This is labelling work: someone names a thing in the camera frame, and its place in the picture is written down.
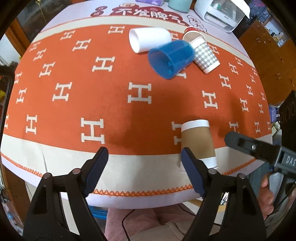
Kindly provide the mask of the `person's right hand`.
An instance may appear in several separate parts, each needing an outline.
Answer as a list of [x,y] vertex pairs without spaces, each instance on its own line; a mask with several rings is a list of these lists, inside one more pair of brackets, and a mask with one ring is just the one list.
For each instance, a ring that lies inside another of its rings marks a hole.
[[274,210],[273,206],[274,195],[268,188],[268,175],[264,175],[260,186],[257,201],[265,220]]

